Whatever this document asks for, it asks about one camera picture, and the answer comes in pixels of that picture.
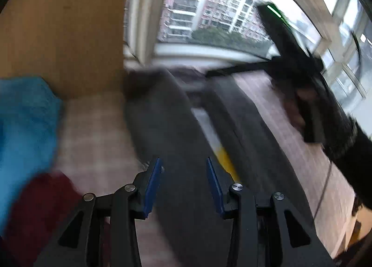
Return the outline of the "operator right hand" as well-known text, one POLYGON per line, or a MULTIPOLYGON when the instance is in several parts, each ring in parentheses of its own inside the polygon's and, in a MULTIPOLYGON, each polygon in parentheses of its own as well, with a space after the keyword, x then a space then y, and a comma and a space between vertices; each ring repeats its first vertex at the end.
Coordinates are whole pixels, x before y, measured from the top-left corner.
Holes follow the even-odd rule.
POLYGON ((320 144, 332 159, 342 156, 356 141, 358 128, 340 106, 322 76, 305 80, 289 89, 302 124, 300 132, 308 144, 320 144))

